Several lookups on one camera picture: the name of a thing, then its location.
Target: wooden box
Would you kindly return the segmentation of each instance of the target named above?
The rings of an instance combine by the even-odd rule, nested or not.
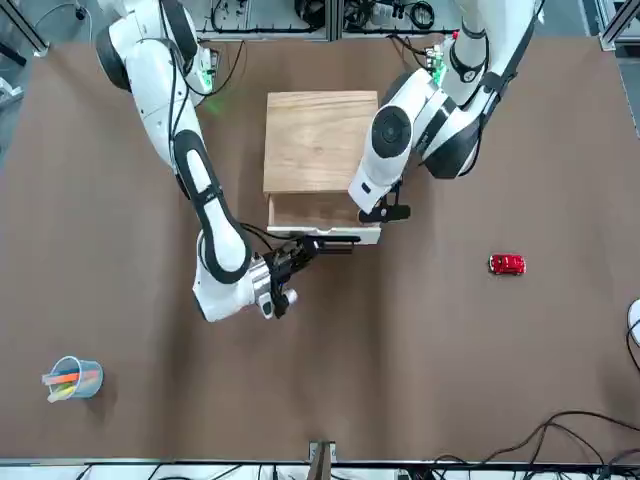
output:
[[[376,92],[268,95],[263,190],[270,232],[378,242],[380,226],[360,224],[347,193],[377,110]]]

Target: toy car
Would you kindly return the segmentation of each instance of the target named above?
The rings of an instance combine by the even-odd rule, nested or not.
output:
[[[489,270],[495,275],[522,275],[527,271],[527,264],[522,255],[496,253],[489,257]]]

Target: brown table surface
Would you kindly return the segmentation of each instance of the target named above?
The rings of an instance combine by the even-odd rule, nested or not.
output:
[[[388,40],[247,50],[199,118],[232,211],[264,225],[267,92],[382,94],[403,65]],[[640,423],[624,345],[640,295],[638,152],[614,56],[536,38],[472,175],[415,173],[411,220],[316,261],[285,318],[211,325],[190,291],[195,215],[132,99],[89,46],[52,50],[2,175],[0,456],[291,460],[330,438],[343,459],[479,460],[558,410]],[[496,251],[524,254],[528,273],[492,277]],[[47,404],[40,374],[66,354],[102,363],[98,398]],[[640,441],[564,423],[607,456]],[[585,461],[555,432],[540,459]]]

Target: cable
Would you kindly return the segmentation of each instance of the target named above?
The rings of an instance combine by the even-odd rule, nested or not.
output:
[[[211,478],[210,480],[220,480],[221,478],[226,477],[230,473],[233,473],[233,472],[235,472],[236,470],[238,470],[240,468],[242,468],[242,465],[236,465],[235,467],[231,467],[229,470],[225,470],[221,474],[216,475],[215,477]]]
[[[620,463],[620,460],[623,460],[626,457],[630,457],[632,455],[638,455],[638,454],[640,454],[640,448],[630,448],[629,450],[620,452],[618,455],[616,455],[611,460],[609,460],[609,466],[611,467],[616,463]]]
[[[426,56],[427,56],[427,54],[426,54],[424,51],[422,51],[422,50],[420,50],[420,49],[418,49],[418,48],[414,48],[414,47],[413,47],[413,45],[411,45],[411,42],[410,42],[410,41],[409,41],[409,42],[407,42],[407,41],[403,40],[402,38],[400,38],[400,36],[399,36],[397,33],[392,33],[392,34],[388,35],[388,36],[387,36],[387,38],[396,39],[396,40],[397,40],[397,41],[399,41],[402,45],[404,45],[404,47],[405,47],[407,50],[409,50],[409,51],[411,51],[411,52],[415,53],[416,55],[422,55],[423,57],[426,57]]]
[[[413,23],[413,25],[416,28],[418,28],[419,30],[429,30],[431,27],[433,27],[433,24],[435,23],[436,15],[431,5],[423,1],[414,2],[410,5],[413,5],[413,6],[411,7],[411,10],[409,10],[409,20],[411,20],[411,23]],[[423,16],[425,15],[425,12],[426,12],[426,15],[428,18],[426,22],[418,20],[416,18],[417,12],[420,12],[420,10],[422,10]]]
[[[81,471],[78,474],[78,476],[76,477],[76,480],[82,480],[91,467],[93,467],[93,465],[91,464],[87,465],[87,468],[85,468],[83,471]]]
[[[636,320],[634,324],[629,327],[629,329],[627,330],[626,341],[627,341],[627,351],[629,352],[631,361],[633,362],[633,365],[636,367],[638,374],[640,374],[640,365],[638,365],[638,361],[636,360],[636,357],[633,355],[633,351],[631,350],[631,342],[630,342],[632,332],[638,325],[640,325],[640,320]]]
[[[61,9],[62,7],[75,7],[76,15],[77,15],[78,11],[82,11],[83,13],[86,13],[89,16],[89,43],[93,42],[93,17],[91,16],[91,12],[89,11],[89,9],[87,7],[85,7],[85,6],[83,6],[83,5],[80,5],[80,3],[78,3],[78,2],[61,3],[60,5],[56,5],[55,7],[53,7],[49,11],[47,11],[42,17],[40,17],[40,19],[36,23],[33,24],[33,28],[37,28],[38,25],[40,24],[40,22],[42,22],[42,20],[47,18],[50,14],[52,14],[56,10]]]
[[[546,2],[546,1],[547,1],[547,0],[542,0],[542,1],[540,2],[540,5],[538,6],[538,11],[536,12],[536,17],[537,17],[538,15],[540,15],[540,12],[542,11],[542,7],[544,7],[544,4],[545,4],[545,2]]]
[[[560,425],[559,423],[555,423],[555,422],[550,422],[549,426],[552,426],[552,427],[555,427],[555,428],[557,428],[559,430],[562,430],[563,432],[565,432],[565,433],[569,434],[570,436],[576,438],[577,440],[581,441],[584,445],[587,446],[587,448],[589,450],[591,450],[596,455],[596,457],[598,457],[598,460],[600,460],[600,463],[604,465],[604,458],[602,457],[600,452],[598,452],[598,450],[596,450],[593,445],[591,445],[589,442],[587,442],[584,438],[582,438],[576,432],[574,432],[573,430],[568,429],[564,425]]]
[[[251,225],[250,223],[240,223],[240,226],[244,229],[253,229],[259,232],[262,235],[266,235],[267,237],[271,237],[275,240],[295,240],[296,238],[300,238],[302,235],[275,235],[273,233],[262,230],[261,228],[256,227],[255,225]]]
[[[159,463],[156,468],[153,469],[153,472],[151,472],[151,475],[149,475],[149,477],[147,478],[147,480],[151,480],[153,478],[153,476],[158,473],[158,470],[160,470],[160,467],[162,467],[164,465],[164,463]]]
[[[89,15],[89,43],[93,42],[93,16],[87,7],[84,7],[84,11]]]
[[[242,53],[242,49],[244,48],[244,46],[245,46],[245,41],[242,40],[240,42],[240,48],[238,48],[238,53],[236,54],[236,58],[233,61],[233,66],[231,67],[231,70],[229,70],[229,74],[227,75],[227,78],[224,79],[224,82],[222,82],[222,85],[220,85],[220,87],[217,90],[214,90],[214,91],[209,92],[209,93],[201,93],[201,92],[198,92],[196,89],[194,89],[188,83],[187,83],[187,88],[189,90],[191,90],[193,93],[195,93],[197,95],[200,95],[201,97],[205,97],[205,98],[213,97],[214,95],[218,95],[224,89],[224,87],[227,86],[227,84],[229,83],[229,80],[231,80],[231,77],[233,76],[234,72],[236,71],[236,67],[238,66],[238,60],[240,60],[240,54]]]
[[[473,464],[469,464],[469,463],[465,463],[464,465],[467,466],[467,468],[469,469],[475,469],[478,467],[481,467],[483,465],[486,465],[487,463],[491,462],[493,459],[504,455],[506,453],[512,453],[515,452],[517,450],[520,450],[521,448],[525,447],[526,445],[528,445],[531,440],[533,440],[536,435],[538,434],[538,432],[540,432],[543,428],[545,428],[545,426],[547,426],[548,424],[550,424],[551,422],[554,422],[554,420],[561,418],[561,417],[568,417],[568,416],[585,416],[585,417],[591,417],[591,418],[598,418],[600,420],[605,420],[609,423],[612,423],[614,425],[617,425],[619,427],[623,427],[623,428],[627,428],[629,430],[633,430],[634,432],[640,432],[640,427],[636,426],[636,425],[632,425],[630,423],[624,422],[622,420],[617,420],[613,417],[609,417],[607,415],[604,415],[602,413],[597,413],[597,412],[590,412],[588,410],[564,410],[558,413],[555,413],[553,415],[551,415],[545,422],[541,423],[540,425],[538,425],[533,432],[531,432],[523,441],[521,441],[520,443],[513,445],[511,447],[507,447],[507,448],[501,448],[499,450],[496,450],[495,452],[493,452],[492,454],[490,454],[489,456],[487,456],[486,458],[484,458],[483,460],[481,460],[478,463],[473,463]],[[438,457],[434,463],[432,465],[434,465],[436,462],[439,461],[439,459],[443,459],[443,458],[454,458],[452,455],[441,455],[440,457]]]
[[[156,470],[154,470],[154,473],[158,470],[158,468],[160,468],[160,466],[161,465],[158,465],[158,467],[156,467]],[[227,475],[229,475],[230,473],[235,472],[236,470],[238,470],[241,467],[242,467],[242,465],[236,465],[235,467],[232,467],[229,470],[225,470],[221,474],[216,475],[216,476],[210,478],[209,480],[220,480],[221,478],[226,477]],[[193,480],[193,479],[189,478],[189,477],[185,477],[183,475],[170,475],[168,477],[158,478],[158,480]]]
[[[273,250],[273,247],[271,246],[271,244],[269,242],[267,242],[267,240],[262,235],[260,235],[258,232],[256,232],[255,230],[251,230],[250,228],[247,228],[244,225],[242,227],[244,228],[245,232],[248,232],[248,233],[258,237],[260,239],[260,241],[262,243],[264,243],[264,245],[269,249],[269,251]]]

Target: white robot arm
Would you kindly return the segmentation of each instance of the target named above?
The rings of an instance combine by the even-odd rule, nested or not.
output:
[[[400,219],[388,216],[385,197],[399,185],[411,151],[436,178],[469,173],[482,130],[516,75],[533,34],[535,0],[457,3],[462,29],[446,46],[442,85],[424,69],[401,76],[373,119],[349,187],[362,221]]]
[[[195,113],[194,105],[212,92],[217,58],[198,45],[193,21],[177,0],[118,0],[111,7],[124,16],[98,35],[98,57],[111,82],[133,95],[153,146],[200,220],[193,285],[200,310],[213,322],[255,303],[265,317],[280,317],[297,298],[284,284],[322,245],[298,241],[252,255]]]

